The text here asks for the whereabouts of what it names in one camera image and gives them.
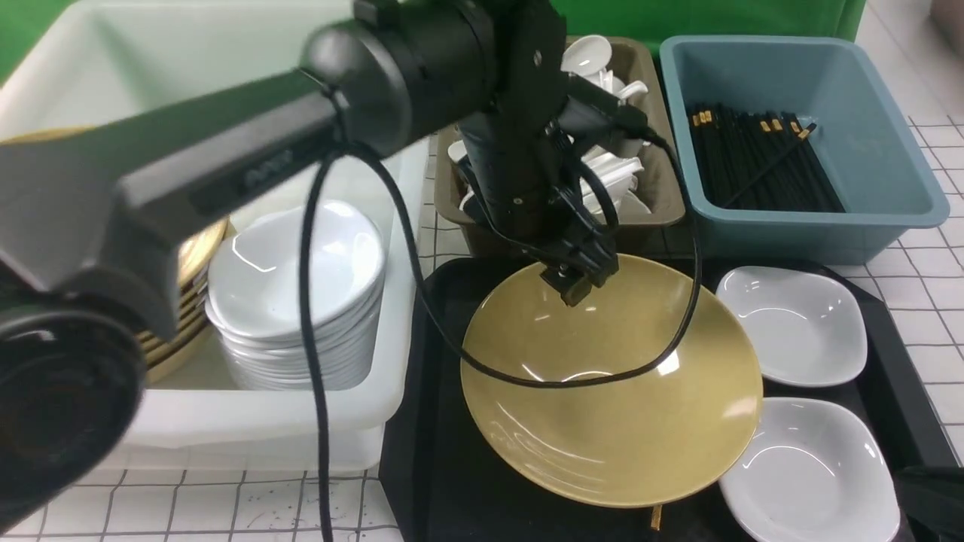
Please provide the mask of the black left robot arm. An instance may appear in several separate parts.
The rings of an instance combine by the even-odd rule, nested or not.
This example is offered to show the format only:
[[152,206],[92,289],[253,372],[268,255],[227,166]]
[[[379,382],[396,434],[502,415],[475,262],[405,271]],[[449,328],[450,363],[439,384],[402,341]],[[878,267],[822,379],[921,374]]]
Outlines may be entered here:
[[2,531],[123,439],[138,333],[178,330],[182,243],[307,166],[391,157],[457,123],[494,230],[574,306],[618,271],[578,195],[624,106],[561,69],[548,1],[355,1],[298,68],[105,126],[2,145]]

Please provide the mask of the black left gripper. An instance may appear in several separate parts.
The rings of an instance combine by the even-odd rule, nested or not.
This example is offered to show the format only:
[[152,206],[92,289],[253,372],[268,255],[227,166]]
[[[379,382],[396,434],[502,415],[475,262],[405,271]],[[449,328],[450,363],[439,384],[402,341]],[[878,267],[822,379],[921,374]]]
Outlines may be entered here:
[[[581,157],[642,137],[648,119],[561,68],[567,24],[548,1],[468,1],[493,89],[459,123],[490,229],[552,262],[540,279],[577,306],[619,271],[612,227],[582,207]],[[570,264],[589,264],[581,268]]]

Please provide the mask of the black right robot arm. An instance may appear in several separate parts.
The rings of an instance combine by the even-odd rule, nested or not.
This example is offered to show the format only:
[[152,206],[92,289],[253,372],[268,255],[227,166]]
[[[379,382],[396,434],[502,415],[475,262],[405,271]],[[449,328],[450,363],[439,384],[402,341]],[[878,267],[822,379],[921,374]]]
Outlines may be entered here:
[[943,541],[963,540],[963,467],[907,467],[894,476],[896,500]]

